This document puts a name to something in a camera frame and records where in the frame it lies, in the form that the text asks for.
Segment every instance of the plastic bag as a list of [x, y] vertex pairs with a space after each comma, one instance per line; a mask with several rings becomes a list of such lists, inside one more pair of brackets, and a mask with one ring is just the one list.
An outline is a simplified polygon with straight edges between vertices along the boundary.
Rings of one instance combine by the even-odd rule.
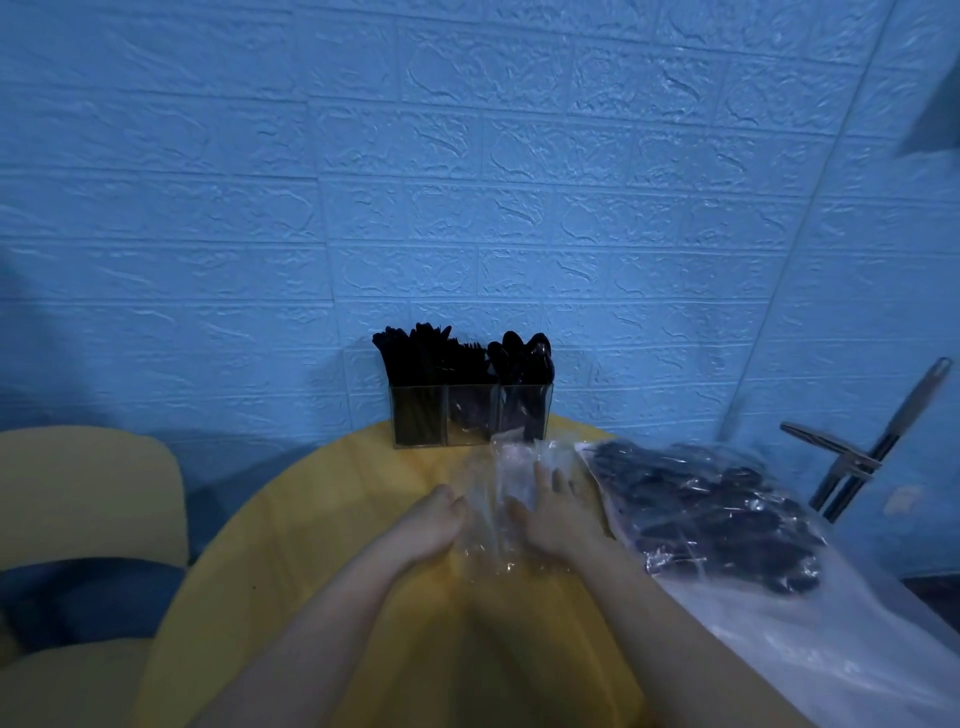
[[628, 440], [581, 446], [621, 538], [651, 573], [731, 576], [778, 594], [819, 584], [825, 543], [804, 507], [762, 466], [728, 450]]
[[815, 724], [957, 724], [960, 657], [884, 608], [761, 463], [625, 440], [577, 450], [617, 540]]
[[542, 462], [550, 470], [569, 476], [576, 452], [572, 444], [542, 440], [526, 443], [522, 436], [522, 429], [494, 436], [491, 446], [468, 456], [453, 478], [452, 485], [465, 494], [470, 512], [468, 526], [457, 544], [465, 557], [467, 580], [558, 568], [524, 547], [507, 515], [506, 503], [512, 497], [535, 509], [534, 463]]

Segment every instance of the wall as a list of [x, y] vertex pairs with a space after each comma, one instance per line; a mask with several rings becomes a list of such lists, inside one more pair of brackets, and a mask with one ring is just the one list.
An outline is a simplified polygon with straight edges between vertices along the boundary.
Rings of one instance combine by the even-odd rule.
[[[387, 417], [386, 325], [543, 330], [555, 411], [804, 492], [780, 419], [867, 445], [957, 353], [960, 175], [895, 154], [953, 0], [46, 0], [0, 42], [0, 426], [161, 437], [200, 546]], [[957, 392], [843, 519], [898, 572], [960, 569]]]

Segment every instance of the yellow chair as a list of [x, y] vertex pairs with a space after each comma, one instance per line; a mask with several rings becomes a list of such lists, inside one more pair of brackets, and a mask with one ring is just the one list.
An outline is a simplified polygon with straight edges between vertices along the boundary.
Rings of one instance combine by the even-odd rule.
[[[185, 567], [180, 468], [159, 441], [103, 427], [0, 432], [0, 570], [123, 557]], [[126, 726], [150, 640], [48, 649], [0, 669], [0, 726]]]

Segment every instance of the yellow table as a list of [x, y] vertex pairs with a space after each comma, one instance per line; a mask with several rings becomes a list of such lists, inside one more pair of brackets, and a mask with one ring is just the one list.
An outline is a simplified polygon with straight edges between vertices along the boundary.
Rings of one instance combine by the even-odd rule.
[[[550, 418], [552, 436], [605, 436]], [[389, 423], [271, 481], [190, 570], [160, 625], [135, 707], [181, 728], [351, 556], [455, 471], [468, 448], [394, 450]], [[337, 726], [635, 726], [643, 695], [579, 579], [469, 584], [456, 556], [394, 588]]]

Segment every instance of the forearm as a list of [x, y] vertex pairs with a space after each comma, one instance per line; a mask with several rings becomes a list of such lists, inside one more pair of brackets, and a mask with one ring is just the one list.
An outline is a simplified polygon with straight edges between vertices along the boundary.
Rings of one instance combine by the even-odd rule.
[[214, 698], [192, 728], [325, 724], [347, 689], [387, 593], [406, 568], [396, 554], [389, 533], [364, 548]]
[[655, 712], [676, 728], [811, 724], [603, 535], [569, 559]]

